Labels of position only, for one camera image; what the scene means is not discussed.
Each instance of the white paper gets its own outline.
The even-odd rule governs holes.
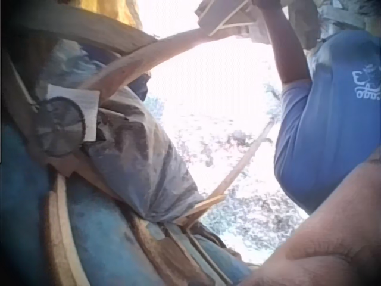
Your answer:
[[[343,5],[340,3],[340,0],[333,0],[333,6],[339,9],[343,8]]]
[[[50,100],[54,97],[66,97],[73,100],[81,108],[85,117],[86,132],[83,141],[93,142],[96,139],[96,116],[98,114],[100,94],[99,91],[86,91],[48,85],[46,98]]]

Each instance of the black mesh disc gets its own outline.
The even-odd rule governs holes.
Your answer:
[[[74,101],[55,97],[39,103],[35,135],[47,155],[61,157],[78,149],[85,137],[85,129],[82,110]]]

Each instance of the man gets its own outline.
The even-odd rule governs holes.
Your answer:
[[[363,0],[380,11],[379,0]],[[253,0],[263,14],[283,83],[275,175],[311,214],[381,144],[380,38],[365,31],[331,36],[311,73],[280,0]]]

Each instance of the blue t-shirt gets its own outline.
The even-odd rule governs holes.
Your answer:
[[[275,175],[308,213],[381,145],[380,42],[364,31],[334,35],[314,54],[313,83],[283,91]]]

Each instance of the skin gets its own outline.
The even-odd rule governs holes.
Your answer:
[[[381,285],[381,148],[240,285]]]

